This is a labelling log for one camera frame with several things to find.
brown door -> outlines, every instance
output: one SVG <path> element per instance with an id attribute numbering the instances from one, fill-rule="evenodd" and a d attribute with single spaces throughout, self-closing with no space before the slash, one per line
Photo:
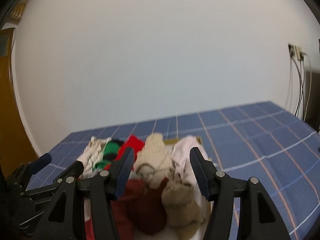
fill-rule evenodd
<path id="1" fill-rule="evenodd" d="M 37 159 L 22 125 L 16 104 L 11 70 L 14 28 L 0 31 L 0 164 L 8 177 L 20 163 Z"/>

orange stripe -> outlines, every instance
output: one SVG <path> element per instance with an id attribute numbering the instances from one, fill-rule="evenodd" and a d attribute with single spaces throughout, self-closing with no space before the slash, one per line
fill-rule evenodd
<path id="1" fill-rule="evenodd" d="M 221 110 L 218 110 L 219 114 L 228 122 L 231 124 L 230 120 L 224 115 L 223 112 L 221 112 Z M 251 144 L 241 135 L 241 133 L 237 130 L 236 127 L 234 127 L 233 124 L 231 124 L 231 127 L 233 128 L 233 130 L 236 132 L 236 134 L 246 143 L 246 145 L 250 148 L 250 150 L 252 151 L 252 153 L 254 154 L 254 156 L 259 159 L 259 155 L 256 153 L 256 151 L 252 148 Z M 286 202 L 286 200 L 284 199 L 282 193 L 279 191 L 279 188 L 278 188 L 278 185 L 276 184 L 276 182 L 274 181 L 273 177 L 271 176 L 268 168 L 264 165 L 264 163 L 259 160 L 259 163 L 261 164 L 262 168 L 265 170 L 266 174 L 268 175 L 269 179 L 271 180 L 273 186 L 275 187 L 276 191 L 279 192 L 279 197 L 281 198 L 283 204 L 284 204 L 284 207 L 285 209 L 287 210 L 287 213 L 289 215 L 289 218 L 290 218 L 290 221 L 291 221 L 291 224 L 293 226 L 293 228 L 295 229 L 296 228 L 296 225 L 295 225 L 295 222 L 294 222 L 294 219 L 293 219 L 293 216 L 291 214 L 291 211 L 288 207 L 288 204 Z M 296 237 L 296 239 L 298 240 L 298 235 L 297 235 L 297 230 L 294 232 L 294 235 Z"/>
<path id="2" fill-rule="evenodd" d="M 240 107 L 238 107 L 239 111 L 244 114 L 246 117 L 248 118 L 252 118 L 251 116 L 249 116 L 245 111 L 243 111 Z M 315 188 L 315 186 L 312 184 L 312 182 L 310 181 L 310 179 L 306 176 L 306 174 L 304 174 L 302 168 L 299 166 L 299 164 L 295 161 L 295 159 L 291 156 L 291 154 L 284 149 L 284 147 L 282 146 L 282 144 L 273 136 L 273 134 L 271 132 L 266 131 L 266 129 L 264 127 L 262 127 L 262 125 L 260 125 L 256 120 L 252 120 L 261 130 L 263 130 L 265 133 L 269 134 L 271 136 L 271 138 L 274 140 L 274 142 L 282 149 L 284 150 L 284 152 L 288 155 L 288 157 L 292 160 L 292 162 L 294 163 L 294 165 L 296 165 L 296 167 L 298 168 L 298 170 L 301 172 L 301 174 L 303 175 L 303 177 L 307 180 L 307 182 L 309 182 L 310 186 L 313 188 L 314 192 L 316 193 L 317 199 L 318 199 L 318 203 L 320 203 L 319 200 L 319 196 L 318 196 L 318 192 Z"/>
<path id="3" fill-rule="evenodd" d="M 263 112 L 264 114 L 269 114 L 267 111 L 263 110 L 263 109 L 260 108 L 259 106 L 256 106 L 256 107 L 257 107 L 261 112 Z M 285 127 L 285 125 L 284 125 L 282 122 L 280 122 L 278 119 L 276 119 L 274 116 L 272 116 L 272 119 L 275 120 L 275 121 L 276 121 L 279 125 L 281 125 L 282 127 Z M 287 127 L 287 128 L 288 128 L 289 132 L 292 133 L 298 140 L 301 140 L 301 138 L 300 138 L 298 135 L 296 135 L 295 132 L 292 131 L 290 127 Z M 305 141 L 303 141 L 302 143 L 308 148 L 308 150 L 309 150 L 310 152 L 313 153 L 314 156 L 316 156 L 318 159 L 320 159 L 319 155 L 316 154 L 316 153 L 309 147 L 309 145 L 308 145 Z"/>
<path id="4" fill-rule="evenodd" d="M 204 122 L 202 121 L 202 118 L 201 118 L 201 116 L 200 116 L 199 113 L 198 113 L 198 116 L 199 116 L 200 122 L 201 122 L 201 124 L 202 124 L 202 126 L 203 126 L 203 128 L 204 128 L 204 131 L 205 131 L 205 133 L 207 134 L 207 137 L 208 137 L 208 139 L 209 139 L 209 141 L 210 141 L 210 143 L 211 143 L 211 146 L 212 146 L 212 149 L 213 149 L 213 151 L 214 151 L 214 154 L 215 154 L 216 157 L 217 157 L 217 161 L 218 161 L 219 167 L 220 167 L 221 170 L 223 170 L 222 163 L 221 163 L 221 161 L 220 161 L 220 158 L 219 158 L 217 149 L 215 148 L 215 146 L 214 146 L 214 144 L 213 144 L 213 141 L 212 141 L 212 139 L 211 139 L 211 137 L 210 137 L 210 135 L 209 135 L 209 133 L 208 133 L 208 131 L 207 131 L 207 128 L 206 128 L 206 126 L 204 125 Z M 236 211 L 236 206 L 235 206 L 234 203 L 233 203 L 233 212 L 234 212 L 234 214 L 235 214 L 235 218 L 236 218 L 236 221 L 237 221 L 237 225 L 239 226 L 239 216 L 238 216 L 238 212 Z"/>

